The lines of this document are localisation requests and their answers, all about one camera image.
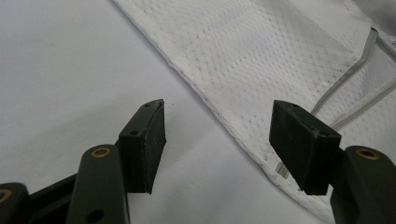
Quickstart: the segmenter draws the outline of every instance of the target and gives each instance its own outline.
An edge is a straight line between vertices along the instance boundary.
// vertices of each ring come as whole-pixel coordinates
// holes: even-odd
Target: small hole
[[[110,154],[110,148],[99,147],[91,153],[91,156],[93,156],[95,158],[103,158],[103,157],[107,156],[108,154]]]
[[[368,150],[368,149],[359,148],[356,152],[360,156],[362,156],[363,158],[368,159],[368,160],[376,161],[379,159],[379,156],[375,152]]]
[[[102,210],[94,210],[87,215],[85,221],[88,223],[96,223],[100,221],[104,215],[105,213]]]
[[[363,154],[366,157],[371,157],[371,158],[375,157],[374,153],[369,151],[362,151],[361,154]]]
[[[0,203],[5,202],[12,194],[10,189],[0,189]]]
[[[102,149],[102,148],[97,150],[97,151],[95,151],[96,155],[103,155],[103,154],[106,154],[106,153],[107,153],[107,150]]]

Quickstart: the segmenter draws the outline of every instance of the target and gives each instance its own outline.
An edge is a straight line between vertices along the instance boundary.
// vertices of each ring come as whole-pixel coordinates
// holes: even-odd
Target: textured fabric
[[[333,222],[331,190],[328,196],[308,197],[290,175],[285,178],[276,171],[280,159],[268,142],[272,104],[277,99],[313,109],[361,58],[371,21],[347,0],[115,2],[190,83],[267,176],[313,214]],[[341,95],[332,96],[319,110],[318,116],[326,123],[345,116],[349,108],[355,111],[353,106],[366,94],[387,86],[393,79],[389,74],[380,80],[370,76],[373,69],[384,64],[387,71],[394,71],[390,60],[382,61],[388,56],[379,48],[373,55],[376,60],[348,80],[352,80],[351,86],[339,89]],[[367,81],[355,85],[362,79]],[[381,92],[372,93],[370,99]],[[395,111],[394,103],[388,102]],[[375,119],[378,107],[365,111]],[[344,125],[344,146],[352,142],[364,145],[366,141],[360,143],[363,135],[359,132],[368,125],[379,124],[353,119]],[[384,139],[380,136],[389,135],[382,132],[395,127],[393,122],[385,129],[372,129],[380,133],[376,134],[377,141],[368,146],[379,148],[378,143]]]

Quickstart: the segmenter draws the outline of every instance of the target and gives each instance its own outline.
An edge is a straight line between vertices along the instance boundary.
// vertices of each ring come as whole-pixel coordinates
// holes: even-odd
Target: white table surface
[[[152,195],[128,195],[132,223],[323,223],[269,181],[111,1],[0,1],[0,183],[33,193],[70,176],[160,98],[168,142]]]

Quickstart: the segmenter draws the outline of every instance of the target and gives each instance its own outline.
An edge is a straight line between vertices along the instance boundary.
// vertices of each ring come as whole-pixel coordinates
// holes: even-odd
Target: white cloth
[[[330,190],[328,196],[306,196],[291,176],[276,172],[280,159],[268,142],[272,104],[277,99],[313,109],[360,60],[371,20],[348,0],[115,2],[267,176],[313,214],[333,222]],[[328,124],[350,121],[341,122],[343,147],[374,147],[394,160],[396,138],[389,130],[396,127],[391,83],[396,67],[378,46],[371,55],[318,117]],[[377,75],[383,78],[376,81]],[[364,116],[348,119],[360,112]],[[385,123],[377,123],[384,113]]]

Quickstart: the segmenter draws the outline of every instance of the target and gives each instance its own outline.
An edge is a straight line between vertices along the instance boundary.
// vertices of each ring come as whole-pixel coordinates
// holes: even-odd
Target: white towel
[[[375,41],[371,20],[351,1],[115,2],[267,176],[313,214],[333,222],[332,191],[306,196],[276,171],[268,141],[275,99],[315,108],[343,147],[366,145],[395,161],[391,47],[385,34]]]

